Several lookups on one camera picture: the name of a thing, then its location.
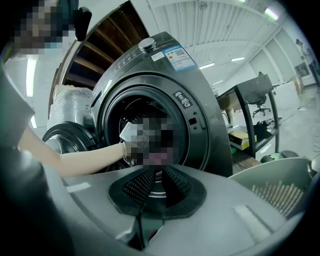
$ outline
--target cardboard box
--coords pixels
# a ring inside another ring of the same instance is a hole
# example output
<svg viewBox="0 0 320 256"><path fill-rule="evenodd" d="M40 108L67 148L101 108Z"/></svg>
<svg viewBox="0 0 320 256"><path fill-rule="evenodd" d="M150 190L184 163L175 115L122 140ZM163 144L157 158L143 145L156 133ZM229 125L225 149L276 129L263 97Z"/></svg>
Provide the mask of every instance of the cardboard box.
<svg viewBox="0 0 320 256"><path fill-rule="evenodd" d="M239 125L236 128L229 130L228 136L230 144L239 150L244 150L250 146L249 136L245 126ZM254 136L254 141L257 142L257 135Z"/></svg>

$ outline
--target gray front-load washing machine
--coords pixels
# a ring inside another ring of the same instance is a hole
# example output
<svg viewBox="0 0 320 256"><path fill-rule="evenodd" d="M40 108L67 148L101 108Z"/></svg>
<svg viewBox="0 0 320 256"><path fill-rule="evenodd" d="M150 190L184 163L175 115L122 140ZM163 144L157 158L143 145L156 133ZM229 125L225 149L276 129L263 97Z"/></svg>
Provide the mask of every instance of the gray front-load washing machine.
<svg viewBox="0 0 320 256"><path fill-rule="evenodd" d="M71 88L57 95L50 108L48 130L42 140L59 154L91 151L97 148L91 117L92 91Z"/></svg>
<svg viewBox="0 0 320 256"><path fill-rule="evenodd" d="M216 97L186 49L167 32L128 50L95 86L91 111L100 147L119 143L126 122L148 108L167 113L177 124L176 164L232 175L229 138ZM126 167L119 161L116 168Z"/></svg>

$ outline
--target pixelated area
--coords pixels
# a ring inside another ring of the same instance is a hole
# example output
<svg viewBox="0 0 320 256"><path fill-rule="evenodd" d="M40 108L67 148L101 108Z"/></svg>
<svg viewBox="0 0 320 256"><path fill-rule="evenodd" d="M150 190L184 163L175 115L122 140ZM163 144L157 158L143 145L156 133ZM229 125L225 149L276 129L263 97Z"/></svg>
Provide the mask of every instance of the pixelated area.
<svg viewBox="0 0 320 256"><path fill-rule="evenodd" d="M136 123L127 123L123 129L130 143L129 154L134 155L140 165L172 165L179 155L178 140L172 118L139 118Z"/></svg>
<svg viewBox="0 0 320 256"><path fill-rule="evenodd" d="M21 17L20 24L10 35L14 49L12 55L65 53L75 40L75 33L70 31L73 29L72 15L67 4L67 1L42 0Z"/></svg>

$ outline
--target plastic bag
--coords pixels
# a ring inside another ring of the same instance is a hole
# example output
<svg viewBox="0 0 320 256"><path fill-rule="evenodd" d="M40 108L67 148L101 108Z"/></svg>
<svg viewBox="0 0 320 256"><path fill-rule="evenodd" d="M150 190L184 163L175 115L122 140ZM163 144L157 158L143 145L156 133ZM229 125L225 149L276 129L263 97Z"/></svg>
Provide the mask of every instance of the plastic bag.
<svg viewBox="0 0 320 256"><path fill-rule="evenodd" d="M92 91L74 87L59 93L50 107L47 129L65 121L75 122L88 129L94 125L91 117Z"/></svg>

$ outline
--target gray plastic basket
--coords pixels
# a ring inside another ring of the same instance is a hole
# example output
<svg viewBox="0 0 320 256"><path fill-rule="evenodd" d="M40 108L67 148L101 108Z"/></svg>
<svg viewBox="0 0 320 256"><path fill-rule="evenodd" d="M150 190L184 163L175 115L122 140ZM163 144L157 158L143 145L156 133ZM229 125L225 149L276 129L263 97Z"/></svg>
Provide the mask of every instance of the gray plastic basket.
<svg viewBox="0 0 320 256"><path fill-rule="evenodd" d="M308 160L294 157L266 162L229 177L276 208L284 217L296 207L311 178Z"/></svg>

